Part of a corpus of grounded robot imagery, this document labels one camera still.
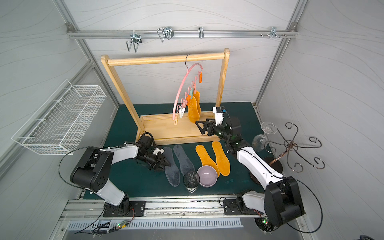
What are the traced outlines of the dark navy insole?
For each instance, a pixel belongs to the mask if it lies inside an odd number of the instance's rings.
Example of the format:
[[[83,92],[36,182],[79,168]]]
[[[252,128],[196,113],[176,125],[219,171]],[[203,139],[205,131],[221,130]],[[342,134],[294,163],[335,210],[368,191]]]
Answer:
[[[170,147],[164,148],[164,156],[167,161],[170,163],[170,166],[165,166],[165,174],[167,180],[169,181],[172,187],[178,187],[180,184],[180,170],[176,166],[173,151]]]
[[[184,148],[181,145],[175,145],[174,148],[174,153],[179,161],[180,164],[180,170],[182,175],[184,176],[185,174],[189,172],[195,172],[195,166],[187,156]]]

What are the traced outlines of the yellow insole back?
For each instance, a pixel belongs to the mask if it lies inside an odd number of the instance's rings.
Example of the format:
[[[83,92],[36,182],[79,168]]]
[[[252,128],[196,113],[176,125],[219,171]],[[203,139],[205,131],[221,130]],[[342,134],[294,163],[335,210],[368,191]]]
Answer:
[[[188,118],[191,123],[195,123],[200,119],[200,113],[198,110],[198,101],[196,97],[188,95],[187,97],[187,106],[188,106]]]

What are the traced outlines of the yellow insole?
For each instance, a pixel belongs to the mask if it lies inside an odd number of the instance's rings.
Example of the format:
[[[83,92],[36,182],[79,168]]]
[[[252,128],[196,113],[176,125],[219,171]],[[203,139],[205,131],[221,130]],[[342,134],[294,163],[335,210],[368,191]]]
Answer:
[[[231,172],[231,165],[221,143],[219,141],[212,142],[212,148],[216,156],[216,164],[220,174],[225,177],[229,176]]]
[[[200,113],[198,110],[198,101],[196,97],[188,95],[187,97],[187,106],[188,106],[188,118],[191,123],[195,123],[200,119]]]
[[[201,160],[201,163],[203,166],[210,166],[214,168],[214,170],[217,172],[217,176],[220,176],[220,171],[218,169],[218,166],[216,162],[212,160],[212,158],[209,156],[206,148],[203,145],[197,145],[196,146],[196,152]]]

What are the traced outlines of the wooden clothes rack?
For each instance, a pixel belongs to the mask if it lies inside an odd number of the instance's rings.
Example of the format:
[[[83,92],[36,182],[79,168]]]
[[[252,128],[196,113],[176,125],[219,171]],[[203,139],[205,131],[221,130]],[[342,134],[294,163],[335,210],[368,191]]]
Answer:
[[[122,98],[135,124],[138,127],[136,139],[138,140],[140,136],[142,136],[145,132],[149,132],[153,134],[156,143],[158,143],[159,145],[174,145],[212,142],[218,141],[219,138],[215,135],[208,136],[207,133],[202,134],[198,130],[198,127],[194,123],[192,123],[188,117],[180,117],[180,114],[176,113],[176,105],[178,102],[175,102],[171,114],[139,116],[115,67],[194,62],[195,64],[191,65],[187,69],[187,74],[189,74],[194,69],[194,67],[200,67],[200,62],[202,61],[221,60],[222,66],[220,71],[219,86],[215,103],[215,106],[219,107],[222,102],[229,59],[230,49],[226,48],[219,53],[192,54],[185,56],[178,55],[111,59],[108,55],[102,55],[101,63],[103,64],[106,72],[111,78],[120,97]]]

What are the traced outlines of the yellow insole front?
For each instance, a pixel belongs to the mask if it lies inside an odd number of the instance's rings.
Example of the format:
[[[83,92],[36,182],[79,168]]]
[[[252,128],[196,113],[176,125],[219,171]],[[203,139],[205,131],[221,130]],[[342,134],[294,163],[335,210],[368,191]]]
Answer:
[[[216,156],[216,164],[220,174],[225,177],[229,176],[231,172],[231,165],[221,143],[219,141],[212,142],[212,148]]]

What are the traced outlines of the pink clip hanger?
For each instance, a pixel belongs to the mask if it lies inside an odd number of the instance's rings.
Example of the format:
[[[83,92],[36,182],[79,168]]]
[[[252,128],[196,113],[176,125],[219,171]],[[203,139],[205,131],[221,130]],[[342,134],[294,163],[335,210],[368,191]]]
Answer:
[[[203,79],[203,66],[200,63],[196,63],[196,64],[193,64],[191,67],[188,67],[187,59],[189,55],[190,54],[187,54],[185,58],[185,66],[187,68],[187,71],[179,86],[178,92],[176,94],[175,102],[173,105],[172,119],[174,121],[175,126],[177,126],[178,124],[178,119],[182,119],[184,116],[184,113],[188,105],[188,96],[190,96],[191,99],[194,97],[194,94],[196,94],[197,92],[197,82],[201,83]],[[191,71],[196,66],[198,66],[200,69],[198,70],[194,79],[191,81],[191,84],[188,86],[187,90],[185,91],[184,96],[181,96],[185,82],[188,76],[190,75]]]

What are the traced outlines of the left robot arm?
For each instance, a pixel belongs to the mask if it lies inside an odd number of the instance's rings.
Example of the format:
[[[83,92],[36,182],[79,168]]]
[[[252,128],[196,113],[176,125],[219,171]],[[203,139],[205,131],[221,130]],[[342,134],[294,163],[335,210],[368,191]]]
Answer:
[[[150,169],[164,171],[171,164],[164,150],[133,143],[117,148],[88,147],[70,176],[71,183],[95,193],[106,203],[119,206],[128,196],[110,180],[112,165],[135,159],[147,163]]]

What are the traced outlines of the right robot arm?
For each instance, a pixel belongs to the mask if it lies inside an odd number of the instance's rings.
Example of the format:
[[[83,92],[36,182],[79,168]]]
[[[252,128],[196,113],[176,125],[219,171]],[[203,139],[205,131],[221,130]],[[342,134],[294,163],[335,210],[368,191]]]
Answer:
[[[255,191],[244,193],[240,197],[240,207],[264,213],[275,227],[304,215],[298,182],[284,177],[258,156],[251,145],[242,138],[239,119],[235,118],[232,125],[216,125],[214,119],[196,121],[195,124],[201,134],[215,135],[225,141],[228,152],[256,177],[265,190],[264,194]]]

